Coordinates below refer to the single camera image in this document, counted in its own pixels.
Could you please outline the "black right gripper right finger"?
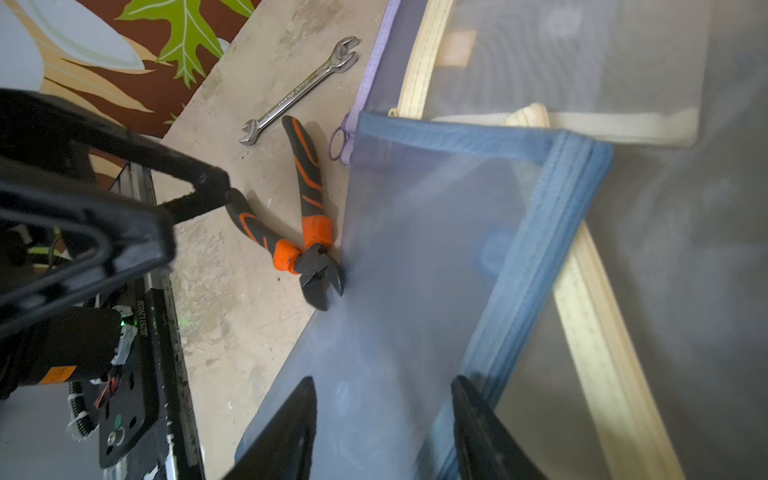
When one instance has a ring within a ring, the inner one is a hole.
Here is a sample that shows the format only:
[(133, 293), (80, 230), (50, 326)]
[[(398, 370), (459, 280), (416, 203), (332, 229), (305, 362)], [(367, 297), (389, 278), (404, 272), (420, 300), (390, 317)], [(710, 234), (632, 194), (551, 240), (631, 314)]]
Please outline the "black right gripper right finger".
[(465, 376), (451, 383), (461, 479), (546, 479)]

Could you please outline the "cream mesh pouch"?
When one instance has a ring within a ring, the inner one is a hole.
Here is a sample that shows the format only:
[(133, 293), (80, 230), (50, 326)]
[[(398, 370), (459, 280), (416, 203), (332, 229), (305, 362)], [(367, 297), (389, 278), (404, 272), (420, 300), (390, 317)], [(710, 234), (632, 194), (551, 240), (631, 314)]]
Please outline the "cream mesh pouch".
[(709, 1), (431, 1), (393, 115), (689, 146)]
[(589, 217), (690, 479), (767, 475), (767, 102), (616, 152)]

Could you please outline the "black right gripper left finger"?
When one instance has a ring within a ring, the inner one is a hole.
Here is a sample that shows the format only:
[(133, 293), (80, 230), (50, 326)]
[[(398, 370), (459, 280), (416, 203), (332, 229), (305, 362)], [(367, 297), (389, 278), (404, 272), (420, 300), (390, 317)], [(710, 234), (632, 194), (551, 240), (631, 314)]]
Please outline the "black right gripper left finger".
[(225, 479), (308, 479), (316, 428), (315, 383), (306, 376)]

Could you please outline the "blue mesh pencil pouch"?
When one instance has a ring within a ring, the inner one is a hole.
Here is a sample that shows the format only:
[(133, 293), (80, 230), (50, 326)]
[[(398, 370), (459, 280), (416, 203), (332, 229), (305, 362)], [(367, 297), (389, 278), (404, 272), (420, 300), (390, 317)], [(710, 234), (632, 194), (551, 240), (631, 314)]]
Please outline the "blue mesh pencil pouch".
[(451, 383), (465, 376), (498, 403), (613, 159), (569, 130), (362, 115), (344, 293), (300, 335), (236, 465), (283, 476), (277, 460), (299, 452), (262, 440), (312, 383), (298, 441), (311, 478), (457, 478)]

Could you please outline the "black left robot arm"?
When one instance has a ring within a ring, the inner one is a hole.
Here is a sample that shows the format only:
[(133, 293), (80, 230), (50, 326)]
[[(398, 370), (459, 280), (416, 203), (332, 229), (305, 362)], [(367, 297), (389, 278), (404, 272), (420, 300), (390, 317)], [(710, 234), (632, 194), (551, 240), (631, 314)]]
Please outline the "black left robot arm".
[[(152, 206), (99, 188), (89, 156), (110, 154), (190, 184)], [(1, 92), (1, 394), (19, 385), (30, 330), (77, 303), (168, 265), (177, 224), (224, 206), (221, 168), (83, 107)]]

